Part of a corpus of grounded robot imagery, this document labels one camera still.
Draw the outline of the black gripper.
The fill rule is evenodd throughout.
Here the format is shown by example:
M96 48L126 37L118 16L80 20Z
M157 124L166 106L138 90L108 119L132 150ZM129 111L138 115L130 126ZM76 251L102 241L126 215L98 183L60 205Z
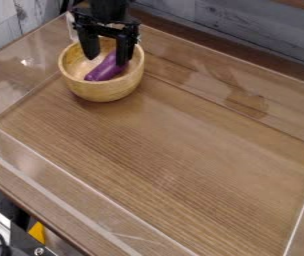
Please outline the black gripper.
M140 21L129 15L132 0L88 0L88 7L74 7L74 29L82 52L89 60L100 54L98 37L116 40L116 65L132 59L138 37Z

